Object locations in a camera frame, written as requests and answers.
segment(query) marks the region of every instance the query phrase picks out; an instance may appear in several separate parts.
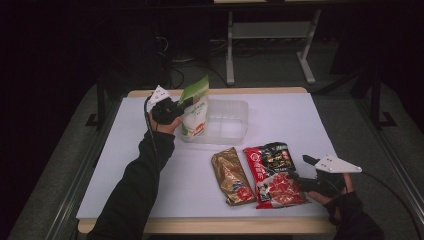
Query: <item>snack bag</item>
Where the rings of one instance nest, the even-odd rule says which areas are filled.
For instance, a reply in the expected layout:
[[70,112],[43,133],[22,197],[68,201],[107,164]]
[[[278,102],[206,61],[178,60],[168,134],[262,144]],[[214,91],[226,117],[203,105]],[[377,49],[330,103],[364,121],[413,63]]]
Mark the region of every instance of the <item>snack bag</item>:
[[285,143],[245,148],[250,170],[256,183],[256,198],[261,208],[288,207],[306,202],[299,184],[287,173],[296,170]]
[[256,200],[234,147],[214,154],[212,166],[228,205],[237,206]]
[[181,94],[178,104],[187,98],[193,97],[193,105],[184,111],[181,124],[182,136],[188,139],[199,135],[206,126],[206,113],[208,111],[209,77],[206,75],[200,81],[186,87]]

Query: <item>white metal frame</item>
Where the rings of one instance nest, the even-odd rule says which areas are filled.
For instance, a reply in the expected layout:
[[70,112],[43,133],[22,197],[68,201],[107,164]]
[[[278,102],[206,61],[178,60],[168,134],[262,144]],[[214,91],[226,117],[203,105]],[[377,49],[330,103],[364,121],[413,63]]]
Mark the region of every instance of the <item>white metal frame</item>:
[[234,85],[233,67],[233,39],[251,38],[305,38],[306,44],[302,51],[297,52],[299,63],[308,84],[314,84],[315,78],[309,67],[307,56],[314,38],[321,9],[315,11],[311,21],[302,22],[254,22],[254,23],[234,23],[233,12],[228,16],[228,53],[227,84]]

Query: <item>white surface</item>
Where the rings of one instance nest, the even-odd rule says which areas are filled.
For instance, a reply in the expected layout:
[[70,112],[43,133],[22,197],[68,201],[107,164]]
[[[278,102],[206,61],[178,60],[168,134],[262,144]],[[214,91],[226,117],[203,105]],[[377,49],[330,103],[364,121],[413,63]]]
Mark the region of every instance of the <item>white surface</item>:
[[[315,168],[302,155],[336,155],[308,93],[210,95],[211,99],[244,100],[249,104],[247,134],[236,147],[251,186],[253,177],[242,152],[245,147],[285,142],[302,177],[315,177]],[[97,218],[121,179],[126,165],[138,156],[146,132],[145,98],[125,98],[78,211],[78,219]],[[273,217],[327,216],[316,203],[257,210],[256,203],[230,207],[214,175],[212,155],[231,146],[186,143],[176,133],[176,149],[161,173],[159,195],[150,217]]]

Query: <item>black sleeve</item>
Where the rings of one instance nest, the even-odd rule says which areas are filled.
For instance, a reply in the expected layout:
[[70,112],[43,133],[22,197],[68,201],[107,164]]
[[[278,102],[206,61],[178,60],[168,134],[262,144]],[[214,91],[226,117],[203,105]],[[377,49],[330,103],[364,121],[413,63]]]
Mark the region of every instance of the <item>black sleeve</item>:
[[157,159],[152,138],[146,133],[139,144],[139,157],[125,168],[122,179],[109,196],[87,239],[142,238],[158,193],[160,171],[174,151],[174,135],[153,134]]
[[[344,194],[324,205],[330,214],[330,222],[337,226],[335,240],[380,240],[384,239],[383,230],[363,211],[362,201],[356,192]],[[341,221],[332,216],[340,209]]]

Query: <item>gold packaging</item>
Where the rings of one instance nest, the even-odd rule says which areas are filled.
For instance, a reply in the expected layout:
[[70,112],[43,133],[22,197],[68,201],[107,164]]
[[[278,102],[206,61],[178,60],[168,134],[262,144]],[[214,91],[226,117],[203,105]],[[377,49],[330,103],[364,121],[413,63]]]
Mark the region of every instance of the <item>gold packaging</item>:
[[228,205],[237,206],[256,201],[234,147],[214,154],[212,166]]

